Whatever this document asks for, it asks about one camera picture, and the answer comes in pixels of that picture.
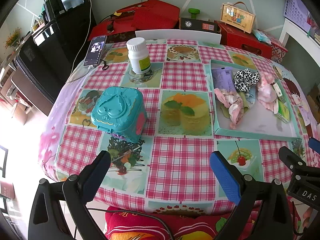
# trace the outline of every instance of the phone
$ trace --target phone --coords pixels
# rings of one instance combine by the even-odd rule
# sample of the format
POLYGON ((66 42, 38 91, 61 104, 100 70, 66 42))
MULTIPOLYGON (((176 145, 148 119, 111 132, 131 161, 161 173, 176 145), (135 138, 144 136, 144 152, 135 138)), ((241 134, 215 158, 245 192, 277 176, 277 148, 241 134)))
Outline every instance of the phone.
POLYGON ((106 35, 94 37, 90 43, 87 55, 84 59, 84 66, 99 64, 100 57, 102 55, 102 49, 106 42, 106 35))

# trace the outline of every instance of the yellow tag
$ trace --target yellow tag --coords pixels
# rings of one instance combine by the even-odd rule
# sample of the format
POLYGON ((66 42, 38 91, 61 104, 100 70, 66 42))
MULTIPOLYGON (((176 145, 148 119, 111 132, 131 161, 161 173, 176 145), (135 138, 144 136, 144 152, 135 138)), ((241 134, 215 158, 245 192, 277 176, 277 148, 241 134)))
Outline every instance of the yellow tag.
POLYGON ((139 65, 140 65, 140 69, 141 71, 146 70, 148 67, 150 67, 151 63, 150 63, 150 57, 146 57, 142 60, 139 60, 139 65))

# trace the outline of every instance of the green dumbbell-shaped object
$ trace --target green dumbbell-shaped object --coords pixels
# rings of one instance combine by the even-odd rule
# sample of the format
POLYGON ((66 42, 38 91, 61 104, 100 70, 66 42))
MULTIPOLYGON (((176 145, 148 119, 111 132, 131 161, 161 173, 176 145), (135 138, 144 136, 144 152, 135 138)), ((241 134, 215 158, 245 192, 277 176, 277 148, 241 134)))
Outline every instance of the green dumbbell-shaped object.
POLYGON ((195 9, 195 8, 189 8, 188 12, 191 13, 191 19, 196 19, 197 18, 197 14, 200 13, 199 9, 195 9))

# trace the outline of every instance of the white bottle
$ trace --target white bottle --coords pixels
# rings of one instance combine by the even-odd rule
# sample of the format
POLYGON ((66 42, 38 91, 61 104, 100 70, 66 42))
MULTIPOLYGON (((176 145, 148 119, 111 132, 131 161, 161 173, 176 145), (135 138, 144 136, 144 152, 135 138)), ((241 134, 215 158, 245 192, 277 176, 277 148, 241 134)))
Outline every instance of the white bottle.
POLYGON ((127 41, 128 58, 132 71, 136 74, 144 74, 150 70, 150 56, 144 38, 137 37, 127 41))

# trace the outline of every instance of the person's hand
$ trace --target person's hand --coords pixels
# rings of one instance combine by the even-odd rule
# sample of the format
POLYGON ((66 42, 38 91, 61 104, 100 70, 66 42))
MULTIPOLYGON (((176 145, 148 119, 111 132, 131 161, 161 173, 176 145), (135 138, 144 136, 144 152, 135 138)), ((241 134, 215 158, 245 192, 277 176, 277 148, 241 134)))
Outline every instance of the person's hand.
POLYGON ((303 224, 302 224, 302 227, 305 228, 308 224, 309 224, 309 220, 310 220, 310 217, 311 217, 311 213, 313 211, 313 208, 312 207, 309 207, 306 212, 304 212, 303 214, 303 218, 305 219, 303 224))

